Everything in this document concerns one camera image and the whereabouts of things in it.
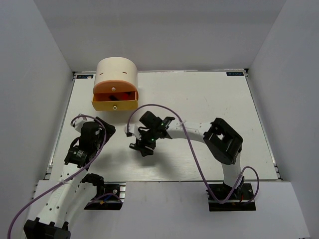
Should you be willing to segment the cream round drawer organizer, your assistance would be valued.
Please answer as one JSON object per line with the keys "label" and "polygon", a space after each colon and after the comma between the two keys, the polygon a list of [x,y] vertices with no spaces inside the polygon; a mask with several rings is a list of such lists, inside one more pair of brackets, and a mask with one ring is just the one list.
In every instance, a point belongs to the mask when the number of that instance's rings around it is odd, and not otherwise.
{"label": "cream round drawer organizer", "polygon": [[[111,101],[109,95],[134,92],[130,101]],[[131,111],[138,107],[138,70],[136,65],[124,57],[108,57],[97,65],[92,106],[96,111]]]}

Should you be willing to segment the pink cap black highlighter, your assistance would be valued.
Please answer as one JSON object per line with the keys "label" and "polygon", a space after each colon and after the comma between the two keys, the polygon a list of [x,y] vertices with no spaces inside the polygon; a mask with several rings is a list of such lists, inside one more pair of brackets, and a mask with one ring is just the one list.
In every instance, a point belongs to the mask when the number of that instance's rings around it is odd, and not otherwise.
{"label": "pink cap black highlighter", "polygon": [[133,149],[133,150],[137,150],[137,147],[136,147],[136,145],[135,145],[134,143],[131,143],[131,144],[129,145],[129,148],[131,148],[131,149]]}

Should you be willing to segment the green cap black highlighter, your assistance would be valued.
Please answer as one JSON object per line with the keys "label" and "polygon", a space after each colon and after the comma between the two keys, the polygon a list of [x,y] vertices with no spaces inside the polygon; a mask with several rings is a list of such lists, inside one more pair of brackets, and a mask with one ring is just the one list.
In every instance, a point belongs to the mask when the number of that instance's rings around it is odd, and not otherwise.
{"label": "green cap black highlighter", "polygon": [[109,95],[109,99],[111,100],[111,101],[118,101],[119,99],[116,97],[116,96],[114,96],[114,95]]}

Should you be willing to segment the orange cap black highlighter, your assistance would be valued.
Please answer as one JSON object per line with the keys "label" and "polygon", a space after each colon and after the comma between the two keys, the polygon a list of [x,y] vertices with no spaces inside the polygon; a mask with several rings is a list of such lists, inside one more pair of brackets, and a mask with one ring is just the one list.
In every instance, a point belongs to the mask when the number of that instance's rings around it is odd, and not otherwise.
{"label": "orange cap black highlighter", "polygon": [[135,99],[134,92],[120,92],[118,93],[117,99],[119,101],[130,101]]}

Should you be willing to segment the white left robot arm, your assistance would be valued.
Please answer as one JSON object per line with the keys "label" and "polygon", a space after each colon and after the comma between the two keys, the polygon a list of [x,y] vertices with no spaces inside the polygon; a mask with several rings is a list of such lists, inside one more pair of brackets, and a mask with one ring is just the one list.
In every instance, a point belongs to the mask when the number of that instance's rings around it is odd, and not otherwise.
{"label": "white left robot arm", "polygon": [[99,117],[78,117],[71,125],[80,135],[70,144],[58,186],[36,218],[26,221],[23,231],[28,239],[69,239],[72,220],[93,198],[105,194],[104,178],[88,169],[116,128]]}

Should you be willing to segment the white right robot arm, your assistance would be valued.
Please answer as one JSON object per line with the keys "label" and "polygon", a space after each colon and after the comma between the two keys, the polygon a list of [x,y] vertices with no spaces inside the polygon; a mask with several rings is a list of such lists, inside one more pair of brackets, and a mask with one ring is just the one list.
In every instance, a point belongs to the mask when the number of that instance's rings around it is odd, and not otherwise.
{"label": "white right robot arm", "polygon": [[190,139],[204,143],[222,165],[226,195],[235,199],[243,193],[243,176],[240,174],[243,138],[225,120],[216,118],[209,123],[181,123],[175,117],[161,119],[147,111],[140,122],[141,127],[129,126],[129,132],[136,138],[136,142],[130,144],[131,149],[145,157],[154,154],[158,139]]}

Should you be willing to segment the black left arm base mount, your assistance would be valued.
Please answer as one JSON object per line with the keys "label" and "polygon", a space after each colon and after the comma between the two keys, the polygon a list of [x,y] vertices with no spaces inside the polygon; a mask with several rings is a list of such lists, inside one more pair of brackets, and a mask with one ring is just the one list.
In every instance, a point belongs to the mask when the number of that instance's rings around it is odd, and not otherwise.
{"label": "black left arm base mount", "polygon": [[97,194],[85,210],[119,211],[125,199],[126,182],[105,182],[104,190]]}

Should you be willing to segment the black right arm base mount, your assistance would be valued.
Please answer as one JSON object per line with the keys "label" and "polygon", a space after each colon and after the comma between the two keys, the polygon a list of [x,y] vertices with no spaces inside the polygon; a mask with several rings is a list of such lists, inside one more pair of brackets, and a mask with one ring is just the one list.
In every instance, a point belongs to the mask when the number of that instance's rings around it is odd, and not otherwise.
{"label": "black right arm base mount", "polygon": [[[211,191],[220,201],[225,200],[231,187],[222,184],[209,184]],[[255,201],[253,199],[253,188],[250,183],[243,183],[239,188],[235,189],[230,198],[224,204],[218,203],[208,193],[208,207],[210,212],[243,212],[256,211]]]}

